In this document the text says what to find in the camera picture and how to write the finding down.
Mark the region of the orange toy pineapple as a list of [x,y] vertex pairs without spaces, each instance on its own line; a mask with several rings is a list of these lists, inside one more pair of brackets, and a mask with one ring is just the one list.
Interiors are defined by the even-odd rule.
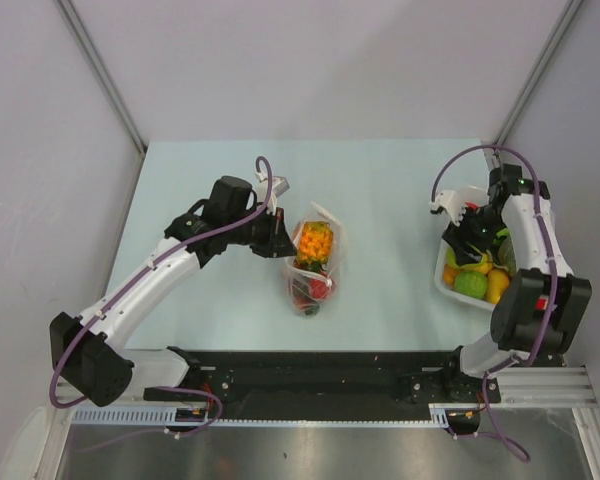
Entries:
[[334,232],[328,222],[304,222],[300,229],[294,266],[314,273],[324,272],[333,245]]

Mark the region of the clear zip top bag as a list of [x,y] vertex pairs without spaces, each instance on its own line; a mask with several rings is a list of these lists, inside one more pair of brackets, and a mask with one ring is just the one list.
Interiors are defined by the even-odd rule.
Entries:
[[285,259],[283,276],[294,312],[314,317],[331,301],[340,283],[348,252],[343,223],[322,205],[311,202],[291,236],[296,254]]

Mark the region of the green toy apple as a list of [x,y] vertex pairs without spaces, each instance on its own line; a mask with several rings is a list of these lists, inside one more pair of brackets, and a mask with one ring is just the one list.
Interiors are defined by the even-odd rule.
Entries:
[[451,248],[448,248],[445,255],[445,262],[448,266],[454,269],[458,269],[459,266],[456,261],[456,255]]

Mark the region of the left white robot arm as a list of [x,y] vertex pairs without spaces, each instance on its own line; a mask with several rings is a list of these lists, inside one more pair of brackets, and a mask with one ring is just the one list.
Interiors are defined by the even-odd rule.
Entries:
[[284,211],[277,204],[288,182],[264,173],[257,178],[258,185],[252,186],[240,178],[221,177],[208,198],[198,200],[170,223],[154,251],[123,284],[79,315],[62,312],[51,321],[53,406],[75,404],[59,399],[60,380],[79,392],[80,401],[98,407],[112,404],[128,390],[165,387],[182,400],[199,392],[200,374],[176,348],[153,352],[146,362],[127,359],[122,353],[155,307],[229,246],[246,246],[263,258],[295,255]]

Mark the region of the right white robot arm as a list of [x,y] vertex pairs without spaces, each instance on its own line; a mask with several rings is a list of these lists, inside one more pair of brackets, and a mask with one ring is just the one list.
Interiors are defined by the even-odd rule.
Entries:
[[459,350],[459,366],[443,373],[441,388],[453,401],[477,389],[477,378],[512,365],[530,366],[541,354],[563,354],[571,346],[592,295],[589,280],[579,278],[565,260],[554,230],[550,193],[535,174],[504,164],[489,173],[486,189],[462,187],[431,197],[432,213],[449,223],[442,240],[459,267],[493,259],[507,262],[509,286],[495,303],[488,332]]

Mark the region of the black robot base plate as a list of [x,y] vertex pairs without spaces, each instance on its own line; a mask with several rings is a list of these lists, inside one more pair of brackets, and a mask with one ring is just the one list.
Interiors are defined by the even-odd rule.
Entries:
[[461,373],[458,351],[172,351],[185,362],[184,378],[147,388],[144,400],[211,393],[225,420],[408,421],[423,418],[433,403],[501,400],[496,381]]

